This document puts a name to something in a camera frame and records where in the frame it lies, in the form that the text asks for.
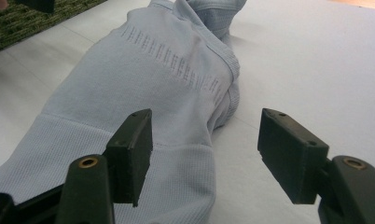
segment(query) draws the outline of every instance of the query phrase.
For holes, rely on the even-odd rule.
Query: folded cloth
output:
[[[208,1],[154,0],[96,43],[0,167],[0,192],[21,203],[61,185],[69,163],[102,154],[128,115],[151,108],[154,149],[139,206],[115,204],[117,223],[205,223],[215,201],[211,134],[237,107],[239,64],[203,22],[220,24],[208,21],[222,14],[199,17],[200,2]],[[232,17],[223,11],[225,36]]]

